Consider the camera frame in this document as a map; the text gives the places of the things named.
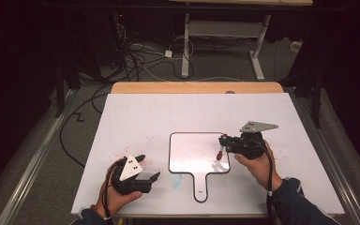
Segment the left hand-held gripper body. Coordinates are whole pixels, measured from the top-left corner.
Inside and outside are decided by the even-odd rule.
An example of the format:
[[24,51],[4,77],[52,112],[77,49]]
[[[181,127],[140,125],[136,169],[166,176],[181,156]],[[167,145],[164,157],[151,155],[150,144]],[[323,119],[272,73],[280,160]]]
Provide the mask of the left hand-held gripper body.
[[143,171],[140,162],[132,155],[124,157],[118,161],[118,165],[112,176],[112,186],[122,195],[128,195],[134,191],[148,193],[151,187],[144,187],[137,179]]

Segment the white desk frame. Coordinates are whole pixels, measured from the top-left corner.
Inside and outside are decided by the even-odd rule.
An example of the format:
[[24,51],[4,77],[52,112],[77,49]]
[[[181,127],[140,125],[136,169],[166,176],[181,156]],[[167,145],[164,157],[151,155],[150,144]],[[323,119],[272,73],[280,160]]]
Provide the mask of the white desk frame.
[[[213,6],[217,4],[221,7],[310,7],[312,0],[170,0],[180,3],[182,6],[194,6],[206,4]],[[271,14],[264,14],[258,22],[230,22],[228,19],[191,19],[190,13],[185,14],[184,23],[184,47],[182,53],[181,77],[189,78],[191,72],[190,56],[193,53],[194,45],[191,37],[203,38],[256,38],[257,43],[254,50],[249,51],[249,60],[254,74],[258,81],[264,81],[263,71],[259,62],[259,54],[263,45],[266,31],[271,19]]]

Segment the person's left hand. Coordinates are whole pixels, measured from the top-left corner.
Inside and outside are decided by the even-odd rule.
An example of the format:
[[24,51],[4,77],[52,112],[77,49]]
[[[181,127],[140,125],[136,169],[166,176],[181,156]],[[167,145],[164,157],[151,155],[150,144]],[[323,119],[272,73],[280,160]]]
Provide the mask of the person's left hand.
[[110,211],[110,215],[116,215],[126,204],[132,203],[141,198],[143,194],[140,191],[134,191],[128,195],[122,195],[111,186],[111,178],[105,178],[98,194],[97,202],[92,208],[105,218],[105,209]]

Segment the black stand leg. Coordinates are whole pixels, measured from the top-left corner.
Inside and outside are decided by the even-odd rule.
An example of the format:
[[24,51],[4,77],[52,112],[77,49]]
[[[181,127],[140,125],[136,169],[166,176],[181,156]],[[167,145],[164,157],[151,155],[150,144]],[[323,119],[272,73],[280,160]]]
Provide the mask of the black stand leg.
[[315,85],[313,88],[313,101],[311,109],[311,118],[316,128],[320,128],[320,108],[321,108],[321,92],[322,92],[323,75],[317,73]]
[[56,113],[55,117],[59,118],[65,105],[65,96],[64,96],[64,76],[63,76],[63,65],[59,62],[56,66]]

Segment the person's right hand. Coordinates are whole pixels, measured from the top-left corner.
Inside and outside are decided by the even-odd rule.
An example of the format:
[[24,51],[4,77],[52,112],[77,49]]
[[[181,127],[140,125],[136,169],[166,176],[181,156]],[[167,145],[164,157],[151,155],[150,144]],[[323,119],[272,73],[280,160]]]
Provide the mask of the person's right hand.
[[240,154],[235,154],[234,158],[247,167],[259,185],[268,190],[268,184],[271,184],[270,190],[276,191],[282,184],[282,178],[276,171],[275,159],[269,143],[266,142],[265,145],[270,157],[262,155],[259,158],[248,159]]

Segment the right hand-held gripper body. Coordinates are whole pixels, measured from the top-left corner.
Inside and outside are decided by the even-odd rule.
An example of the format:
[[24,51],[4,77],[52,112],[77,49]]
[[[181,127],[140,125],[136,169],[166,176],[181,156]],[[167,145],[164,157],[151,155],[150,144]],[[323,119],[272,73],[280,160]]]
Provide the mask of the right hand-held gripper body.
[[227,146],[232,148],[232,153],[248,159],[259,158],[266,152],[262,132],[275,128],[278,128],[278,125],[248,121],[240,128],[241,135],[232,137]]

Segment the small whiteboard with handle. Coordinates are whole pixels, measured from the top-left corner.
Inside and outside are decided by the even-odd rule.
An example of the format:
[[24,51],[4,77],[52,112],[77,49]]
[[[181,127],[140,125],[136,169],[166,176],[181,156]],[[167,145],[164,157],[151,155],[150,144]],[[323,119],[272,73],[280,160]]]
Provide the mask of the small whiteboard with handle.
[[228,173],[231,169],[229,156],[220,148],[220,132],[174,132],[170,135],[169,171],[190,174],[193,179],[194,199],[204,203],[208,199],[207,176]]

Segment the metal floor rail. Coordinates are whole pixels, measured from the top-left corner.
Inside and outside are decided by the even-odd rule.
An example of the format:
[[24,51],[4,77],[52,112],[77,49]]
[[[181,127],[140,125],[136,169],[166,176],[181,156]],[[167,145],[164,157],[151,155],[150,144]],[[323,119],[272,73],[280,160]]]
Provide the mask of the metal floor rail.
[[345,210],[335,219],[342,225],[360,225],[360,156],[329,97],[322,92],[318,127],[312,119],[312,97],[297,97],[292,89],[289,94]]
[[0,215],[0,225],[68,224],[74,219],[72,204],[83,167],[66,155],[59,138],[64,135],[63,125],[83,100],[77,90],[69,90],[65,109],[54,117],[44,117],[48,126],[35,127],[22,150],[34,146],[30,158],[24,152],[14,158],[16,164],[27,164],[18,185],[14,188]]

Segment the white and red marker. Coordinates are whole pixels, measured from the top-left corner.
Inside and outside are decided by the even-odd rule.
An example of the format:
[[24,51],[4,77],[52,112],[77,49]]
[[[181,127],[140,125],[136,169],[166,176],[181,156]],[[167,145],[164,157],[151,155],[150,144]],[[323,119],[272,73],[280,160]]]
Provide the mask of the white and red marker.
[[227,145],[227,142],[219,142],[219,145],[220,145],[220,148],[219,148],[218,153],[217,153],[217,160],[222,159],[224,147]]

